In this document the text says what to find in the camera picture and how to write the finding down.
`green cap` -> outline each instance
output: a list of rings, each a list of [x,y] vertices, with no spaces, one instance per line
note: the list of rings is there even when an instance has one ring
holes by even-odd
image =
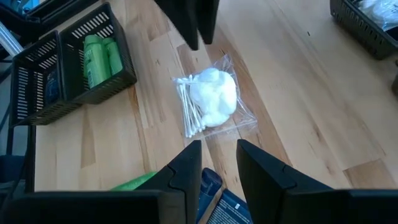
[[[103,45],[107,45],[107,44],[110,44],[110,43],[113,43],[113,42],[114,42],[113,38],[112,38],[112,37],[108,37],[108,38],[105,38],[105,39],[102,41],[102,44],[103,44]]]
[[[87,35],[85,38],[85,45],[100,44],[101,42],[102,42],[102,37],[97,35]]]

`green object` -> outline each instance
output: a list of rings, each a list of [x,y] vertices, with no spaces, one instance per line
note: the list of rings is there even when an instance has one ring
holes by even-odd
[[[111,77],[109,59],[102,38],[97,35],[88,35],[85,38],[85,77],[90,88]]]
[[[125,191],[125,190],[134,190],[137,187],[139,187],[141,184],[145,183],[147,180],[149,180],[151,177],[155,176],[156,172],[149,172],[145,175],[142,175],[138,178],[135,178],[134,180],[130,180],[127,183],[124,183],[122,185],[119,185],[111,191]]]
[[[118,44],[113,40],[112,37],[105,38],[102,41],[102,44],[105,46],[106,53],[109,57],[112,75],[120,72],[123,69],[123,65],[120,59]]]

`wooden table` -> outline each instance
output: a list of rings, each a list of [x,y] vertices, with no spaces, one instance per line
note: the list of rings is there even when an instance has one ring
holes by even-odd
[[[221,0],[214,43],[196,52],[153,1],[109,2],[139,81],[37,127],[36,191],[107,190],[161,169],[185,145],[171,78],[224,53],[258,120],[256,133],[234,130],[202,142],[203,166],[226,187],[243,197],[238,138],[335,188],[397,187],[398,104],[389,88],[396,66],[393,58],[373,60],[340,29],[328,1]]]

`light wood surface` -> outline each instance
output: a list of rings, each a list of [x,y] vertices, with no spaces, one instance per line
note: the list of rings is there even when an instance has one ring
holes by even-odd
[[[224,53],[258,120],[256,132],[237,129],[202,142],[203,166],[217,171],[225,187],[244,198],[238,138],[334,188],[397,187],[394,59],[373,60],[333,22],[328,1],[221,0],[214,42],[196,52],[153,1],[109,2],[138,82],[37,127],[36,191],[107,190],[161,169],[186,145],[171,78],[200,71]]]

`plastic bag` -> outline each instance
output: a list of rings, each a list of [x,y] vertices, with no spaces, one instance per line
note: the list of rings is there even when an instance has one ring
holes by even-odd
[[[256,117],[240,97],[229,55],[210,68],[173,81],[181,101],[186,139],[203,139],[239,128],[257,127]]]
[[[383,31],[398,26],[398,0],[363,0],[359,9]]]

